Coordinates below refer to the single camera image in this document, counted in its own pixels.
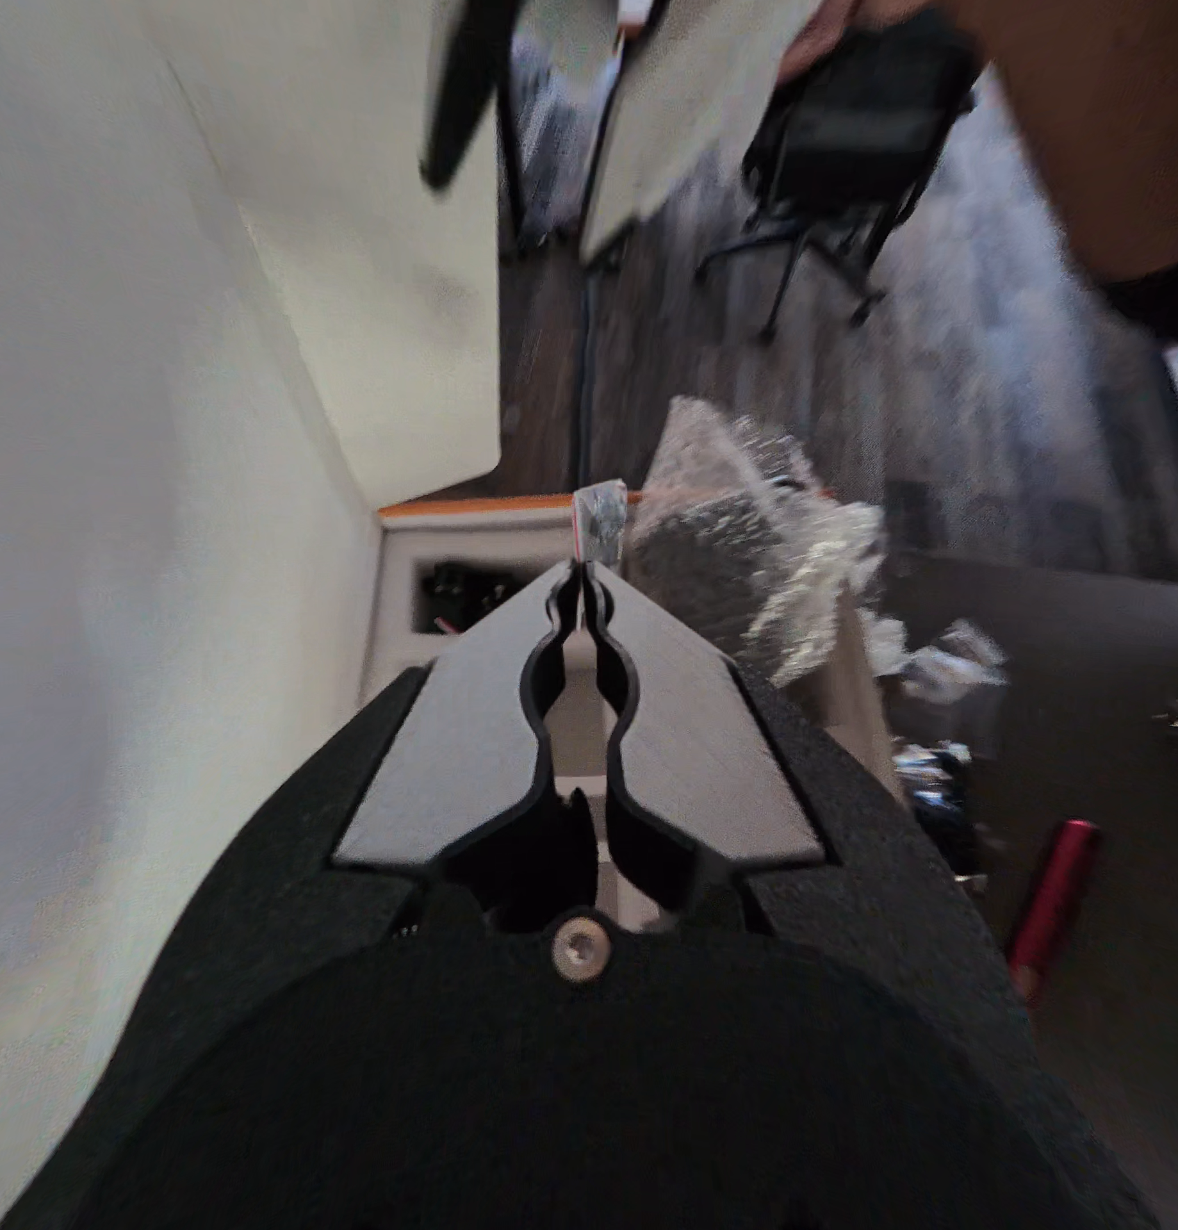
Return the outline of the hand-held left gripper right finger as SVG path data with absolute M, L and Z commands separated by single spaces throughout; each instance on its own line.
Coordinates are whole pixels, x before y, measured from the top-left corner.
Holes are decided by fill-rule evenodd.
M 607 842 L 625 873 L 821 866 L 826 846 L 734 661 L 620 575 L 585 564 L 585 623 L 614 715 Z

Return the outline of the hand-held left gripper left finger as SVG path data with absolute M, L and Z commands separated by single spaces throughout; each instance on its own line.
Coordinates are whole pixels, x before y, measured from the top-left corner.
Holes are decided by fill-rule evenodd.
M 520 857 L 559 835 L 548 713 L 566 687 L 581 575 L 562 560 L 432 661 L 334 862 L 432 873 Z

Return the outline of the small clear screw bag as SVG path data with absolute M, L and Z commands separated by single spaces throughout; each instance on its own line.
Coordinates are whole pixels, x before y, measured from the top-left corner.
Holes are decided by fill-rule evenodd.
M 577 562 L 621 567 L 629 519 L 629 486 L 621 479 L 583 484 L 572 495 L 573 554 Z

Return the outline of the orange cardboard box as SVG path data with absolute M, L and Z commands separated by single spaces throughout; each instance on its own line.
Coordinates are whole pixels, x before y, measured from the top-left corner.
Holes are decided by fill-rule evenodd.
M 765 943 L 774 870 L 612 860 L 572 551 L 559 835 L 334 862 L 433 659 L 358 706 L 382 527 L 328 409 L 400 482 L 485 460 L 516 10 L 0 1 L 0 1227 L 924 1211 L 905 1004 Z

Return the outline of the person's right forearm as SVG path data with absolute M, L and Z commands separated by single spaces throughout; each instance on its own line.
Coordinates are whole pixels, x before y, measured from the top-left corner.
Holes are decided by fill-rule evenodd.
M 1178 313 L 1178 1 L 817 1 L 776 82 L 927 9 L 994 66 L 1079 265 L 1128 313 Z

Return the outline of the crumpled clear plastic wrap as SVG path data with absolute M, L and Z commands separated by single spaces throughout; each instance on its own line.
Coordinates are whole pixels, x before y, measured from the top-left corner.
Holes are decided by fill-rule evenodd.
M 843 597 L 874 593 L 885 510 L 839 499 L 802 442 L 675 396 L 636 505 L 629 580 L 774 687 L 826 665 Z

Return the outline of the red electric screwdriver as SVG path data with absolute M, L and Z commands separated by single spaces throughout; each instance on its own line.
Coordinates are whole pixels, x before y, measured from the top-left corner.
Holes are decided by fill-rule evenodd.
M 1086 818 L 1058 822 L 1042 846 L 1003 945 L 1012 988 L 1034 1008 L 1068 943 L 1103 849 L 1103 829 Z

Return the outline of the black office chair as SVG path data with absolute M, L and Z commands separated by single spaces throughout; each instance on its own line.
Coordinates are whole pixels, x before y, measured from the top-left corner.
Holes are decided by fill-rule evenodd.
M 771 342 L 795 269 L 813 254 L 857 298 L 854 328 L 885 291 L 874 265 L 918 206 L 953 125 L 968 114 L 983 62 L 939 9 L 883 27 L 850 27 L 826 56 L 776 88 L 741 162 L 750 211 L 739 237 L 693 270 L 760 248 L 785 248 L 760 339 Z

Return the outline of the white office table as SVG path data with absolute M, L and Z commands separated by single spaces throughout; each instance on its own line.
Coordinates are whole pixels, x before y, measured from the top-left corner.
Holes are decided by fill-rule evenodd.
M 590 267 L 704 156 L 736 169 L 822 1 L 524 1 L 500 95 L 511 254 Z

